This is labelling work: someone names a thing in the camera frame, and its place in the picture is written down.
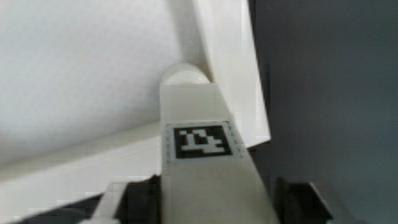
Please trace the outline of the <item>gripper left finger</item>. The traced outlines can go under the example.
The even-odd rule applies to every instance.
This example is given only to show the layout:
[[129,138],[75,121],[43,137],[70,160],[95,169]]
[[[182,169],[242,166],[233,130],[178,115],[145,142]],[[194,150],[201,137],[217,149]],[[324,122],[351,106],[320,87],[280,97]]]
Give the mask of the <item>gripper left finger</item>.
[[159,175],[129,183],[116,212],[121,224],[162,224],[161,183]]

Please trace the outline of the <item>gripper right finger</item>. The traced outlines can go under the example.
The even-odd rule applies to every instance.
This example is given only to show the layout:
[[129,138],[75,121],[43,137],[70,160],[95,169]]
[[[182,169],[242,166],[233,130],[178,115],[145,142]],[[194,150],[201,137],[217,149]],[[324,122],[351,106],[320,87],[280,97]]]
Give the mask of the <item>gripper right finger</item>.
[[274,206],[281,224],[328,224],[333,219],[315,188],[278,178]]

